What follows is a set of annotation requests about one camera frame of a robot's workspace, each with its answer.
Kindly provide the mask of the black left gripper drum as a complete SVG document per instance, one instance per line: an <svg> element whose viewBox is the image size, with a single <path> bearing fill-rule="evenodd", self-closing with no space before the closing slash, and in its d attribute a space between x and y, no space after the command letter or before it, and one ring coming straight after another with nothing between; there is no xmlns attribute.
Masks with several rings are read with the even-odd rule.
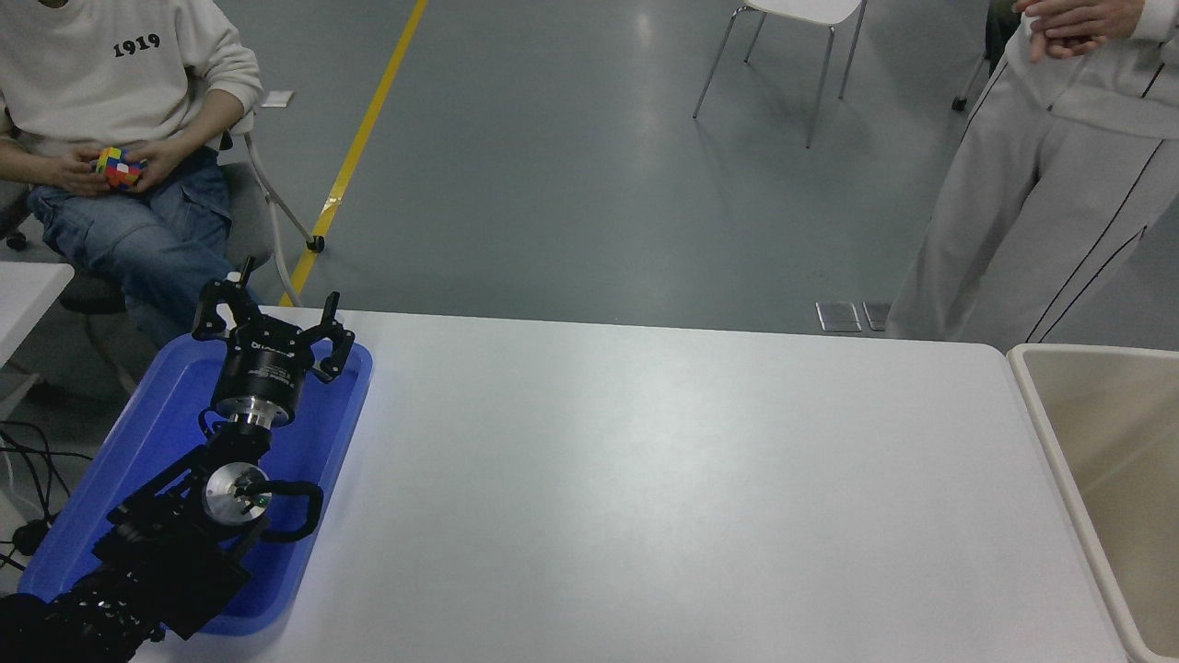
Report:
<svg viewBox="0 0 1179 663"><path fill-rule="evenodd" d="M274 403L282 415L295 415L312 366L312 342L299 334L298 326L286 322L252 322L232 329L212 393L215 411L241 413L253 400Z"/></svg>

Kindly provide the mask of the seated person's left hand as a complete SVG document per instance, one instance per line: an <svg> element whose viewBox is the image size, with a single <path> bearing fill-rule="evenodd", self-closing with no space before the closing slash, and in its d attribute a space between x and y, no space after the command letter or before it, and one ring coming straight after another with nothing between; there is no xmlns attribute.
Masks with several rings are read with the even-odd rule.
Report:
<svg viewBox="0 0 1179 663"><path fill-rule="evenodd" d="M145 163L141 173L134 185L127 189L130 193L145 193L149 190L164 184L176 168L179 168L195 147L180 137L167 140L151 140L137 147L127 147L126 158L129 162Z"/></svg>

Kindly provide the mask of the seated person's right hand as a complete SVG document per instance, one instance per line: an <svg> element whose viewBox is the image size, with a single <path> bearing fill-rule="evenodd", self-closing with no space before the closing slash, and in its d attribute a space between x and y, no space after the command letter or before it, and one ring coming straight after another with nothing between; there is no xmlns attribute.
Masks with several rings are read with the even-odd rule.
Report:
<svg viewBox="0 0 1179 663"><path fill-rule="evenodd" d="M108 180L95 170L99 156L99 147L72 147L66 155L51 158L45 184L81 197L111 193Z"/></svg>

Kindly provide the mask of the standing person's right hand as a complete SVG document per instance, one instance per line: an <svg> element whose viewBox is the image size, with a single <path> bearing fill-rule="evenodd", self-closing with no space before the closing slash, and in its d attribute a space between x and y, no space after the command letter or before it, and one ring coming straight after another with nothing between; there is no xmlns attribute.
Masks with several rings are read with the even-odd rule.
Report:
<svg viewBox="0 0 1179 663"><path fill-rule="evenodd" d="M1029 63L1043 63L1045 59L1068 59L1073 55L1085 55L1099 50L1107 42L1104 35L1058 37L1052 38L1043 32L1034 33L1029 39Z"/></svg>

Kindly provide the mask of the standing person's left hand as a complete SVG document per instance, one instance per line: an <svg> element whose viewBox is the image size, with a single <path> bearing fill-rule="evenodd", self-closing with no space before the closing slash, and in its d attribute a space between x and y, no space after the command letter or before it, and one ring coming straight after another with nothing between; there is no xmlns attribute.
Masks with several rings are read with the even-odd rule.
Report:
<svg viewBox="0 0 1179 663"><path fill-rule="evenodd" d="M1034 20L1050 41L1128 39L1137 32L1145 1L1015 1L1012 11Z"/></svg>

